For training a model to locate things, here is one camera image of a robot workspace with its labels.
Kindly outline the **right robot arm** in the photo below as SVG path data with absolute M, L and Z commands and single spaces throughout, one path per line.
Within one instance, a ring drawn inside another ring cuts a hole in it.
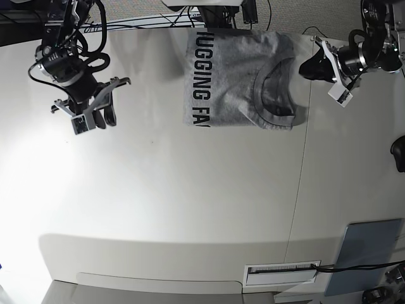
M 98 7 L 101 17 L 101 42 L 97 49 L 91 51 L 80 29 L 93 6 Z M 73 115 L 83 113 L 91 101 L 101 96 L 101 105 L 92 112 L 100 128 L 116 125 L 112 95 L 101 94 L 107 84 L 98 82 L 94 77 L 96 72 L 107 69 L 111 62 L 109 55 L 103 51 L 107 37 L 106 10 L 101 1 L 51 1 L 33 65 L 51 79 L 49 86 L 67 95 L 59 103 Z

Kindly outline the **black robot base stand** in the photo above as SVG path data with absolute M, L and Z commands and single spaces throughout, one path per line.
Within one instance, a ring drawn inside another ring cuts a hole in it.
M 250 29 L 258 24 L 258 7 L 256 1 L 186 1 L 186 0 L 162 0 L 169 10 L 173 12 L 187 13 L 190 26 L 195 28 L 199 22 L 205 28 L 214 29 L 237 29 L 235 16 L 242 12 L 242 21 Z

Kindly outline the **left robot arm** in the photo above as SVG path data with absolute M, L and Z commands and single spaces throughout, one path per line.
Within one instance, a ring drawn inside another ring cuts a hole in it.
M 363 28 L 349 33 L 348 44 L 336 47 L 314 36 L 319 50 L 299 68 L 305 79 L 333 83 L 334 99 L 348 97 L 368 72 L 404 68 L 404 1 L 360 3 Z

